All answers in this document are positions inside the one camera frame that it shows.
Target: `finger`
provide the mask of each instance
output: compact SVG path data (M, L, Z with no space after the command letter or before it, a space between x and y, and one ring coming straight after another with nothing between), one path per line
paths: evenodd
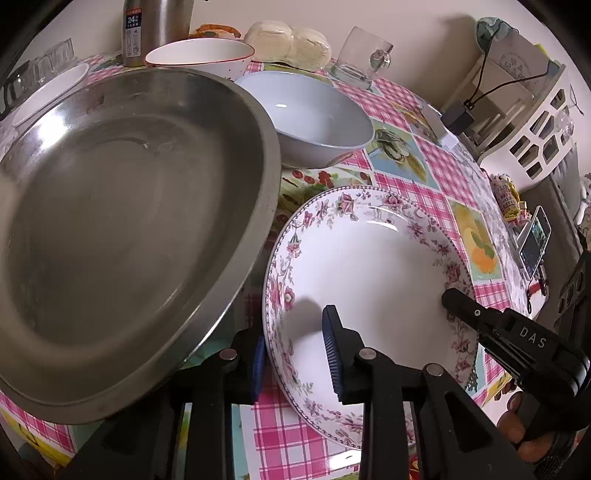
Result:
M550 451L554 443L555 433L546 433L540 438L524 442L517 450L517 454L527 463L536 463Z
M511 395L511 398L507 402L507 410L509 410L509 411L517 410L519 408L519 405L521 404L521 396L522 395L523 395L523 392L515 392L513 395Z
M508 410L499 419L496 427L511 443L519 443L525 435L525 427L519 417Z

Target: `smartphone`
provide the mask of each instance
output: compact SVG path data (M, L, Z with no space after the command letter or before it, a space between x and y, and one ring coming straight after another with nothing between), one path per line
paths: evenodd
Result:
M530 280L542 260L550 239L550 224L541 206L536 207L533 220L526 228L529 229L529 232L519 249L519 258L527 275L527 280Z

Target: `plate rim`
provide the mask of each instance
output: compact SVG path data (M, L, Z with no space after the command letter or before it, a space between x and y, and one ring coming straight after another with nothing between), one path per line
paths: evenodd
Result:
M269 279L269 272L271 271L271 264L272 264L273 260L275 260L275 257L277 256L277 249L278 249L280 243L282 242L282 240L285 237L286 233L290 229L290 225L291 225L292 221L298 215L300 215L300 213L303 210L307 209L309 205L311 205L313 202L316 202L319 198L321 198L321 197L323 197L325 195L334 193L334 192L342 191L342 190L373 190L375 192L382 192L382 193L385 193L385 194L396 195L396 197L399 197L403 201L408 202L411 205L413 205L414 207L418 208L427 218L433 218L435 220L437 220L437 219L433 215L430 215L427 212L425 212L425 210L417 202L414 202L413 200L407 199L406 197L403 197L402 195L400 195L400 194L398 194L396 192L392 192L390 190L385 190L383 188L376 187L376 186L373 186L373 185L347 185L347 186L342 186L342 187L335 187L333 189L325 190L324 192L321 192L318 195L313 196L311 199L309 199L304 204L302 204L290 216L289 220L285 223L285 225L281 229L281 232L279 233L279 235L277 235L277 240L275 241L275 245L273 245L273 250L271 252L271 255L269 256L269 260L267 262L267 268L265 269L265 278L264 278L263 290L262 290L261 313L262 313L262 323L263 323L263 334L264 334L264 337L265 337L265 346L267 348L267 357L269 357L269 359L271 361L271 366L272 366L271 369L273 371L273 376L277 380L277 385L279 386L281 392L285 396L285 399L290 404L291 408L293 408L295 410L295 412L297 413L297 415L299 416L299 418L303 419L307 423L307 425L310 426L311 428L313 428L315 431L317 431L319 435L321 435L322 437L324 437L325 439L327 439L329 441L339 443L339 444L341 444L341 445L343 445L343 446L345 446L347 448L352 448L352 449L359 450L358 447L351 446L351 445L345 443L340 438L337 438L337 437L333 436L332 434L326 432L325 430L321 429L318 425L316 425L311 420L311 418L303 411L303 409L300 408L296 404L296 402L292 398L291 394L287 391L287 387L285 386L285 382L283 381L283 378L278 373L279 372L279 367L275 363L275 359L274 359L273 355L271 354L271 348L269 347L270 340L269 340L269 335L268 335L268 332L267 332L267 327L268 327L268 321L267 321L267 284L268 284L268 279ZM453 243L453 241L449 237L449 235L441 227L440 227L440 232L442 232L443 235L445 235L445 237L449 240L450 245L453 247L453 249L457 253L457 256L460 258L460 260L461 260L460 263L462 265L462 268L466 272L467 277L469 279L469 287L471 288L472 296L473 296L474 299L476 299L476 290L474 288L474 282L472 280L472 276L470 275L470 271L466 267L466 264L462 260L462 256L460 255L459 250L457 249L456 245ZM478 345L478 343L479 343L479 335L478 335L478 332L476 332L476 344ZM476 359L477 359L477 357L478 357L478 352L474 355L474 359L472 361L472 365L470 366L470 369L472 371L474 370L474 367L476 365Z
M196 302L192 297L176 313L184 318L175 335L163 342L160 349L136 370L130 372L119 382L93 393L85 398L65 402L50 402L34 398L22 392L16 386L5 380L0 372L0 390L18 407L38 419L60 424L86 424L105 419L123 408L139 401L141 398L163 385L197 350L215 330L222 317L230 308L239 294L241 287L250 275L261 248L271 228L275 210L277 208L277 194L281 181L280 146L275 128L270 117L259 102L234 82L225 80L211 73L187 68L155 67L143 70L131 70L93 82L88 87L73 92L50 112L59 112L69 106L73 98L88 95L89 90L97 96L108 86L108 83L123 77L147 74L188 74L206 77L211 81L224 85L232 93L242 99L251 112L260 130L260 140L263 146L262 175L252 212L246 223L242 237L228 262L211 284L201 301ZM3 161L12 149L30 130L23 132L7 152Z

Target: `mug handle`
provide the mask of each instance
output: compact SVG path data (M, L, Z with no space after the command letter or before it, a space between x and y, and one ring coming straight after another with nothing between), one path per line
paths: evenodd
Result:
M388 68L390 66L390 53L385 50L377 49L370 56L369 64L374 69L374 74L372 75L374 76L384 67Z
M384 55L384 61L379 66L377 71L379 72L382 69L386 70L390 66L390 60L392 60L392 58L390 58L390 54L388 52L386 52Z

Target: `glass mug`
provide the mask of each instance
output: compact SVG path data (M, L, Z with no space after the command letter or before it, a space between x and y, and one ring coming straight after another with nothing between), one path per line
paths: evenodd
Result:
M378 72L390 66L393 48L377 35L353 27L330 73L349 85L369 89Z

